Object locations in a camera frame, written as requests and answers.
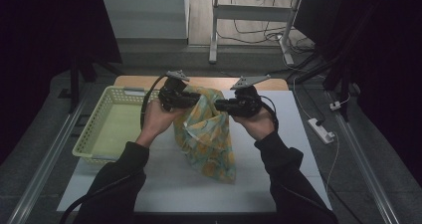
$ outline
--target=green plastic basket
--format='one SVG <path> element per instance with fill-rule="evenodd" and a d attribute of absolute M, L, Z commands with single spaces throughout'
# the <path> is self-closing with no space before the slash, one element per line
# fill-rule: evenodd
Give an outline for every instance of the green plastic basket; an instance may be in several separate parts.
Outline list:
<path fill-rule="evenodd" d="M 88 163 L 116 161 L 128 141 L 140 133 L 140 108 L 147 91 L 107 87 L 72 150 Z M 158 97 L 151 93 L 150 100 Z"/>

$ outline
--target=electrical outlet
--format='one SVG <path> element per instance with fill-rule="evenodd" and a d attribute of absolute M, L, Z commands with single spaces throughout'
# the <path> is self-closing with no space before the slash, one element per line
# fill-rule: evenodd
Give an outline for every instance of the electrical outlet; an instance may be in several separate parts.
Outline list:
<path fill-rule="evenodd" d="M 334 102 L 334 103 L 332 103 L 332 104 L 329 104 L 329 108 L 330 108 L 332 111 L 335 111 L 335 110 L 338 110 L 338 109 L 340 109 L 340 108 L 341 108 L 341 104 L 340 104 L 340 102 Z"/>
<path fill-rule="evenodd" d="M 327 132 L 325 128 L 323 128 L 322 125 L 317 125 L 317 119 L 311 118 L 308 120 L 308 123 L 313 128 L 313 130 L 316 132 L 316 134 L 320 137 L 320 139 L 323 141 L 323 143 L 328 144 L 334 141 L 334 134 L 332 132 Z"/>

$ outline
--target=metal rail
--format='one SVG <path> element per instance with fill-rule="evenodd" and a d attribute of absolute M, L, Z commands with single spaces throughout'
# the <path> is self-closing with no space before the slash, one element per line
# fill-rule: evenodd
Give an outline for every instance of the metal rail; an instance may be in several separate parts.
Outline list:
<path fill-rule="evenodd" d="M 325 94 L 329 101 L 332 102 L 332 99 L 330 98 L 329 94 Z M 375 203 L 379 209 L 382 218 L 384 219 L 384 222 L 388 224 L 400 223 L 394 211 L 394 208 L 391 205 L 387 194 L 385 193 L 384 188 L 376 177 L 368 159 L 366 158 L 363 149 L 361 148 L 361 145 L 354 133 L 353 128 L 348 122 L 343 119 L 342 115 L 339 112 L 335 112 L 335 118 L 341 128 L 341 132 L 343 133 L 347 141 L 351 153 L 353 154 L 357 166 L 360 169 L 363 179 L 365 180 L 367 187 L 373 194 Z"/>
<path fill-rule="evenodd" d="M 50 173 L 53 170 L 53 167 L 55 166 L 66 141 L 68 140 L 69 135 L 71 134 L 73 126 L 78 120 L 78 116 L 80 115 L 85 105 L 86 97 L 88 96 L 92 86 L 93 85 L 90 83 L 84 85 L 81 102 L 78 106 L 76 106 L 73 113 L 68 114 L 68 117 L 66 118 L 65 123 L 53 141 L 53 144 L 50 146 L 49 150 L 41 161 L 41 164 L 38 166 L 34 176 L 29 182 L 21 199 L 16 205 L 15 210 L 9 217 L 9 220 L 7 221 L 8 224 L 25 223 L 28 219 L 32 208 L 40 196 L 40 193 L 46 184 L 46 181 L 49 178 Z"/>

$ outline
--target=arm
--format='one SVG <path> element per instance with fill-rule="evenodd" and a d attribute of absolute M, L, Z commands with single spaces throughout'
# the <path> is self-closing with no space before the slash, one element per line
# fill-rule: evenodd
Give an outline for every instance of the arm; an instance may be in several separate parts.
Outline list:
<path fill-rule="evenodd" d="M 146 179 L 143 167 L 148 161 L 149 147 L 183 113 L 184 110 L 166 112 L 158 100 L 148 104 L 143 130 L 136 142 L 128 142 L 118 161 L 108 163 L 100 170 L 88 193 L 130 177 L 83 203 L 74 223 L 132 222 L 136 196 Z"/>
<path fill-rule="evenodd" d="M 336 223 L 317 192 L 300 172 L 303 154 L 287 148 L 274 130 L 271 115 L 265 110 L 253 117 L 233 117 L 255 139 L 261 158 L 270 174 L 270 192 L 283 223 Z"/>

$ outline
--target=white tabletop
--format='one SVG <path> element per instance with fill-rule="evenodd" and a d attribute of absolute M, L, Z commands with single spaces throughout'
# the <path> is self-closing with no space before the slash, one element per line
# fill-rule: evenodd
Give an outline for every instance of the white tabletop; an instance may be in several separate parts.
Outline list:
<path fill-rule="evenodd" d="M 276 105 L 280 136 L 287 146 L 304 153 L 301 172 L 331 208 L 292 92 L 259 93 Z M 223 94 L 226 99 L 234 97 L 233 91 L 223 91 Z M 253 139 L 231 119 L 230 132 L 237 169 L 234 184 L 220 183 L 190 167 L 174 140 L 171 127 L 151 146 L 145 167 L 146 181 L 134 210 L 152 213 L 275 212 L 269 175 Z M 86 194 L 100 168 L 81 159 L 57 210 L 66 210 L 72 202 Z"/>

